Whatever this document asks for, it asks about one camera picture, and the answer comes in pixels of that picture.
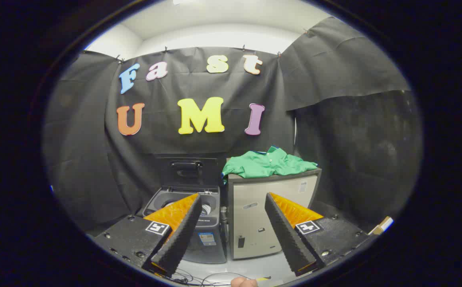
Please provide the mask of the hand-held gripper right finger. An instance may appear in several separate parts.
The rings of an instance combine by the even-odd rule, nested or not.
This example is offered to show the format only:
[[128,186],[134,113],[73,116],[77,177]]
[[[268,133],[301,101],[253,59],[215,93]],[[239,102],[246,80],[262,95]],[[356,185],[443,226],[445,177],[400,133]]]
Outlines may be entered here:
[[338,214],[325,217],[272,192],[266,194],[264,210],[296,276],[323,269],[370,240]]

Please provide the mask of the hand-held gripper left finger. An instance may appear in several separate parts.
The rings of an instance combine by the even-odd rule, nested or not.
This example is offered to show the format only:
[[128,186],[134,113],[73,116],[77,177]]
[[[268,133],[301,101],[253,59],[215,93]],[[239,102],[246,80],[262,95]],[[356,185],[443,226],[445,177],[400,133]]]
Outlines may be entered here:
[[171,276],[187,250],[201,212],[201,196],[192,194],[145,217],[126,216],[93,241],[129,265]]

